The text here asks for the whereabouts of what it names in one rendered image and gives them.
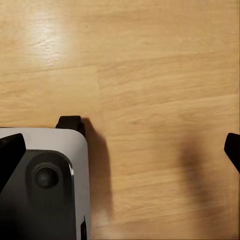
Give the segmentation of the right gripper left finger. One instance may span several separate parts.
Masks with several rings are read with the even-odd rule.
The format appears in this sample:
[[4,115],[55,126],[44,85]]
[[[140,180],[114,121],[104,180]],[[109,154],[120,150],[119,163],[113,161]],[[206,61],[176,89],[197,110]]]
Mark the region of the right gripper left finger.
[[21,133],[0,138],[0,193],[26,152]]

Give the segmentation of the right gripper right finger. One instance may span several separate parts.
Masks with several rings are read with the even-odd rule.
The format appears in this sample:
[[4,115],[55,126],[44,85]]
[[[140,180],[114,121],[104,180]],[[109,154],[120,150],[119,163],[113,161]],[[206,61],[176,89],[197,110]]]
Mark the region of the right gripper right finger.
[[240,135],[228,133],[224,151],[240,173]]

